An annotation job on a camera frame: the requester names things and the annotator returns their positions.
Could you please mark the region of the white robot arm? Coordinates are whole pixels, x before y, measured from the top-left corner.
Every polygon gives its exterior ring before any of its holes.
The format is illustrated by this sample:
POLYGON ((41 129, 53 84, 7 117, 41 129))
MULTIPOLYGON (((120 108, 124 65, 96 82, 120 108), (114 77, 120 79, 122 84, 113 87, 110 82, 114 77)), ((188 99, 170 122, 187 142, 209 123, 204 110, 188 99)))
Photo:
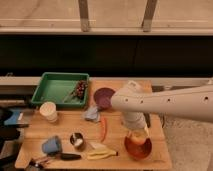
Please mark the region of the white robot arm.
POLYGON ((146 93, 137 82, 128 81, 111 97, 111 105, 122 112, 131 131, 145 128, 144 113, 213 123, 213 85, 146 93))

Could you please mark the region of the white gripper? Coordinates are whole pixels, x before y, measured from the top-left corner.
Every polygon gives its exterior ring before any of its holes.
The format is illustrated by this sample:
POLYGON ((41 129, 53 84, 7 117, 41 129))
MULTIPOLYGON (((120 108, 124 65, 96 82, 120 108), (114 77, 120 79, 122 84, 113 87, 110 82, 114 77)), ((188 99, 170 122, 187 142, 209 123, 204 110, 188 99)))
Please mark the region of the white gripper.
POLYGON ((148 136, 148 126, 142 112, 124 112, 122 114, 123 125, 130 133, 138 136, 148 136))

